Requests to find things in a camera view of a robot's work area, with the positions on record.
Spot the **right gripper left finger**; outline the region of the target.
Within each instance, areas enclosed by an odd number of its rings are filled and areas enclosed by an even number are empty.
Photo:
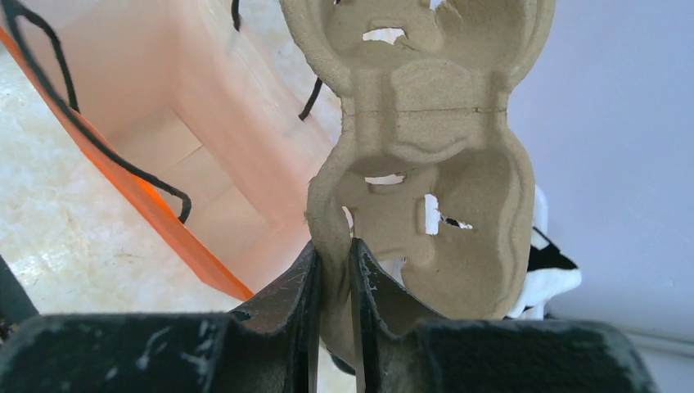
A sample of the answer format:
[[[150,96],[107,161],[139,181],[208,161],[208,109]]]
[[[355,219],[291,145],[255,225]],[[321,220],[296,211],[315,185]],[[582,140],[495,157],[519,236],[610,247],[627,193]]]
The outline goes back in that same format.
[[[54,314],[1,352],[4,392],[314,392],[321,260],[308,243],[226,313]]]

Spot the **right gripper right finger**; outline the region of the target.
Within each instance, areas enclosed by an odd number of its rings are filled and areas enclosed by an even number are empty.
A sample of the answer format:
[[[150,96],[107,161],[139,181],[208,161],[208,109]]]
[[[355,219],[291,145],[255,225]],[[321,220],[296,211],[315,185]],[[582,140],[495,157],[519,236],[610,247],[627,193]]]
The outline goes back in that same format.
[[[654,392],[632,342],[586,321],[452,320],[350,248],[361,392]]]

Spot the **orange paper bag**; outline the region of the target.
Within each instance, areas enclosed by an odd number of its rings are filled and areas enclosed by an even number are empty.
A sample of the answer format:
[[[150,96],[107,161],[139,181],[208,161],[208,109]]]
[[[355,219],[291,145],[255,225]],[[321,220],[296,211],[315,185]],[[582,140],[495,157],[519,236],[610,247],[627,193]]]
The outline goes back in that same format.
[[[4,1],[1,40],[64,130],[208,286],[247,300],[309,240],[330,151],[228,1]]]

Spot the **single brown cup carrier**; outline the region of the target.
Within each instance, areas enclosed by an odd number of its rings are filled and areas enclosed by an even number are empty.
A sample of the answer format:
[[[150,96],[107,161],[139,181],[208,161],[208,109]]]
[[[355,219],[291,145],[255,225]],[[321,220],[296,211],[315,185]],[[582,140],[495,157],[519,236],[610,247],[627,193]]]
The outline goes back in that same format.
[[[406,260],[404,286],[445,317],[505,317],[525,280],[535,181],[507,124],[548,39],[553,1],[284,1],[291,37],[340,99],[310,181],[321,338],[355,366],[349,249]]]

